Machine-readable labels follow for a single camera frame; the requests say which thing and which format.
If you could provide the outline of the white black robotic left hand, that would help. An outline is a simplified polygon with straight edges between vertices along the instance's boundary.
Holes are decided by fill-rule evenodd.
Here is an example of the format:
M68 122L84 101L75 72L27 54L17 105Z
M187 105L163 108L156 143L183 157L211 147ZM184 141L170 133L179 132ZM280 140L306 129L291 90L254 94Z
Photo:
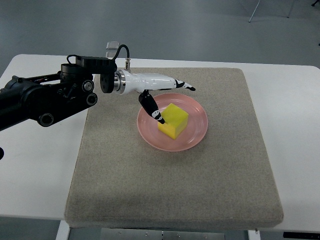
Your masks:
M138 101L145 112L157 122L164 124L165 120L150 91L177 88L184 88L190 91L196 90L192 85L184 81L163 74L130 73L128 70L118 70L114 75L114 83L111 90L119 95L125 95L133 91L139 93Z

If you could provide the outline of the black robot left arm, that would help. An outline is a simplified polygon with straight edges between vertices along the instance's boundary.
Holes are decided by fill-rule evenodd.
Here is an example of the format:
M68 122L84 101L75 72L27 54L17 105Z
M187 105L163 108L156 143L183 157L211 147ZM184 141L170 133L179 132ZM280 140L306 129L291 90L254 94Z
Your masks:
M28 119L49 127L94 106L93 76L102 76L102 91L111 93L117 65L106 57L75 56L75 63L61 65L55 74L35 77L12 76L0 90L0 129Z

